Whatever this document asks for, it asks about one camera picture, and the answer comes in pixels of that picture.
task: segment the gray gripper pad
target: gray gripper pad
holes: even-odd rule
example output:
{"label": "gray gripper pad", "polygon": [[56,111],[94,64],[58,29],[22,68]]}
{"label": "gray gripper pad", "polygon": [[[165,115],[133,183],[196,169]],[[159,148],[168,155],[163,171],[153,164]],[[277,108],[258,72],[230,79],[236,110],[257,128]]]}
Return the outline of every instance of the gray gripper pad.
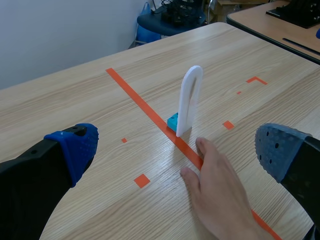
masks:
{"label": "gray gripper pad", "polygon": [[263,169],[280,183],[310,134],[288,126],[266,123],[255,134],[255,152]]}

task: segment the orange tape line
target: orange tape line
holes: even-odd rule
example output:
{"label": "orange tape line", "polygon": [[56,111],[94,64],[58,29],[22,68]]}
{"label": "orange tape line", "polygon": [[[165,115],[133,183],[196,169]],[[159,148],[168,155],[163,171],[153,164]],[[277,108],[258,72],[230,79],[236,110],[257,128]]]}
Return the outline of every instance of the orange tape line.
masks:
{"label": "orange tape line", "polygon": [[[196,166],[201,170],[204,161],[192,150],[191,147],[181,138],[177,137],[176,133],[167,127],[166,122],[136,93],[133,88],[113,69],[105,70],[119,86],[132,98],[132,100],[141,108],[142,111],[158,126],[158,128],[176,145],[176,147]],[[253,210],[252,214],[256,222],[270,233],[274,239],[282,240]]]}
{"label": "orange tape line", "polygon": [[252,83],[254,80],[257,80],[257,81],[259,81],[260,83],[262,83],[264,85],[268,84],[265,81],[263,81],[262,79],[258,78],[257,76],[254,76],[254,77],[248,79],[246,82],[249,84],[249,83]]}

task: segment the light wood grain surface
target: light wood grain surface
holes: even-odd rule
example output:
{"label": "light wood grain surface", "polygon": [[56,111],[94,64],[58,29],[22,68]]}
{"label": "light wood grain surface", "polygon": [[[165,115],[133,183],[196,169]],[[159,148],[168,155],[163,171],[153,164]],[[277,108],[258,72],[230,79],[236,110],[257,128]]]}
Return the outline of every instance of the light wood grain surface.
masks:
{"label": "light wood grain surface", "polygon": [[[166,120],[178,111],[193,65],[203,67],[204,79],[193,128],[182,138],[194,150],[198,136],[214,141],[257,214],[283,239],[303,238],[311,220],[260,166],[254,135],[274,122],[320,137],[319,66],[214,23],[0,91],[0,161],[76,123],[98,127],[94,161],[54,210],[42,240],[215,239],[194,216],[180,177],[184,166],[199,171],[105,72],[114,68]],[[247,83],[253,76],[267,85]],[[144,188],[134,182],[141,174],[150,179]]]}
{"label": "light wood grain surface", "polygon": [[290,48],[320,60],[319,55],[283,40],[283,38],[287,38],[291,41],[320,52],[320,39],[316,37],[317,30],[320,28],[319,24],[309,29],[305,29],[266,14],[266,11],[287,4],[287,1],[274,1],[245,9],[243,11],[231,13],[229,14],[229,18],[249,29],[258,32],[259,34],[262,34],[279,43],[287,45]]}

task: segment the human hand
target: human hand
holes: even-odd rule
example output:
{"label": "human hand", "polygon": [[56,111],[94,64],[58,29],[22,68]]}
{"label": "human hand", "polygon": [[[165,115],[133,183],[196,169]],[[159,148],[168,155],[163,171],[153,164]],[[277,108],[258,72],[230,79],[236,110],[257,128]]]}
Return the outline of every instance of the human hand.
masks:
{"label": "human hand", "polygon": [[273,240],[255,222],[245,188],[227,157],[205,138],[195,143],[204,156],[200,179],[188,167],[180,173],[203,225],[219,240]]}

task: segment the small blue cube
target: small blue cube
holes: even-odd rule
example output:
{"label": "small blue cube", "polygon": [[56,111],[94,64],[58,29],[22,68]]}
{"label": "small blue cube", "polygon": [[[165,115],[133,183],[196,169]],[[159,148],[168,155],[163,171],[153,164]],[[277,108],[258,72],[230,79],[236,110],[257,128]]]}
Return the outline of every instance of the small blue cube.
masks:
{"label": "small blue cube", "polygon": [[173,131],[177,132],[177,124],[178,124],[178,113],[174,114],[167,120],[167,126],[171,128]]}

